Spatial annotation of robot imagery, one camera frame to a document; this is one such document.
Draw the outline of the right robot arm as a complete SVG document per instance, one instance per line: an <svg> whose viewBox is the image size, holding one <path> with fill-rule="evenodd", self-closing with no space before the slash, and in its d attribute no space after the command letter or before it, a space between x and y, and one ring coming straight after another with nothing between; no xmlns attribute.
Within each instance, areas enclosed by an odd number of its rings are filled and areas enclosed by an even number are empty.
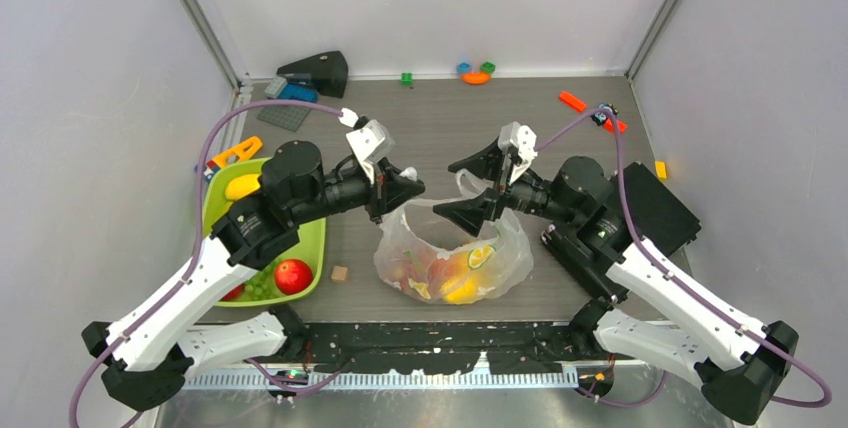
<svg viewBox="0 0 848 428"><path fill-rule="evenodd" d="M755 424L789 373L797 331L732 306L668 259L693 238L681 227L691 214L663 192L658 210L634 218L628 189L637 164L609 177L594 159L573 156L548 180L530 168L531 157L495 141L452 163L452 173L486 187L436 213L471 234L507 211L547 220L549 243L592 295L570 324L577 354L648 362L688 381L724 416Z"/></svg>

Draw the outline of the clear printed plastic bag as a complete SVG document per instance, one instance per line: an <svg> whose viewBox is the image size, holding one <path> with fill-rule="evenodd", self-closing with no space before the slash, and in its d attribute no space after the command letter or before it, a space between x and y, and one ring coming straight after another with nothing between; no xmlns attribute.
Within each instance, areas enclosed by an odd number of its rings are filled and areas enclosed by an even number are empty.
<svg viewBox="0 0 848 428"><path fill-rule="evenodd" d="M530 240L516 214L486 221L472 236L414 198L385 215L374 254L380 279L423 303L466 305L496 299L534 268Z"/></svg>

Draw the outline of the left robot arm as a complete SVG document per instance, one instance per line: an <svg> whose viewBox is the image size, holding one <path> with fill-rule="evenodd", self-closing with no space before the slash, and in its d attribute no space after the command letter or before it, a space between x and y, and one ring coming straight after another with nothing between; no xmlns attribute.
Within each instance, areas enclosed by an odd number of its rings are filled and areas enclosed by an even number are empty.
<svg viewBox="0 0 848 428"><path fill-rule="evenodd" d="M92 322L83 330L89 353L105 367L106 392L143 412L169 400L189 379L230 363L273 355L298 360L307 346L306 329L288 307L203 332L190 329L297 245L301 225L359 207L379 222L424 191L412 170L385 157L325 173L315 144L284 143L262 164L258 189L213 223L185 268L124 318Z"/></svg>

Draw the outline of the yellow fake lemon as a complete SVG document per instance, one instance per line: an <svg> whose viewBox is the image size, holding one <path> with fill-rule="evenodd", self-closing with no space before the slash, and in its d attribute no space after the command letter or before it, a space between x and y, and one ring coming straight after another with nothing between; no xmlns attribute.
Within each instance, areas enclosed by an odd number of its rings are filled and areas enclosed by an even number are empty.
<svg viewBox="0 0 848 428"><path fill-rule="evenodd" d="M467 278L461 285L445 294L442 300L452 305L472 304L480 299L478 291L479 283L474 279Z"/></svg>

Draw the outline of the red fake lychee bunch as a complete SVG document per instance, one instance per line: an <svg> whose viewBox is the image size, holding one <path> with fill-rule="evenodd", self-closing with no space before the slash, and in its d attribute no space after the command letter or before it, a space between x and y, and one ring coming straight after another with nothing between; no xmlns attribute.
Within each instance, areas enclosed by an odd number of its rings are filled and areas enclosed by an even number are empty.
<svg viewBox="0 0 848 428"><path fill-rule="evenodd" d="M390 262L383 281L412 297L430 299L430 269L410 251Z"/></svg>

